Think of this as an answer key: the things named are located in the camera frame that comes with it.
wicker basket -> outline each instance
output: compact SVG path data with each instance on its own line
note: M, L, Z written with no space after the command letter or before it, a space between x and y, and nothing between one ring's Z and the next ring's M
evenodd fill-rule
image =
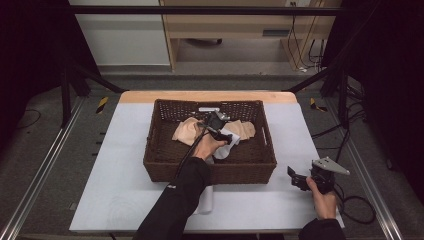
M250 121L255 137L235 145L230 155L210 165L212 184L268 183L277 165L262 101L192 102L156 100L147 138L144 166L153 182L170 182L189 146L173 141L179 122L204 119L201 107L219 108L232 120Z

beige cloth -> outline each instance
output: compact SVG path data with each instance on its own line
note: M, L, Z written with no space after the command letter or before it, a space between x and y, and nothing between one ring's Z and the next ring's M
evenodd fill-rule
M194 124L197 122L198 120L193 117L187 118L184 122L180 122L180 125L178 125L174 135L172 136L172 140L178 140L189 146L193 145L196 138L196 129L194 128Z
M184 122L180 122L172 136L172 140L178 140L189 146L193 145L196 138L196 129L194 124L198 120L196 118L187 118ZM246 140L255 136L255 126L251 122L241 122L240 120L225 124L225 129L240 136L240 140Z

white table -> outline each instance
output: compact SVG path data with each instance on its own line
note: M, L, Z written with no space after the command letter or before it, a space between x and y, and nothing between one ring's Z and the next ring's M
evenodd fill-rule
M263 100L277 167L268 184L214 186L214 210L188 219L186 232L288 232L316 217L311 192L291 185L287 166L308 175L319 156L294 95L270 92L127 92L117 105L70 226L75 232L135 231L166 183L143 166L153 101Z

black sleeve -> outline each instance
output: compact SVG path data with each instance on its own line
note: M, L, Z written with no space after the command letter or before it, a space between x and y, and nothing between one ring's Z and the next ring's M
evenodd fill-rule
M299 233L300 240L345 240L343 230L336 219L313 221L306 224Z
M188 217L210 183L210 170L200 158L188 158L178 178L170 182L141 223L133 240L180 239Z

wooden table edge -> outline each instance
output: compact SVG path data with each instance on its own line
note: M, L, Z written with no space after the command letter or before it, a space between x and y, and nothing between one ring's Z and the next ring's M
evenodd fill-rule
M292 92L274 91L127 91L119 103L151 103L156 99L184 101L243 101L261 100L264 103L297 103Z

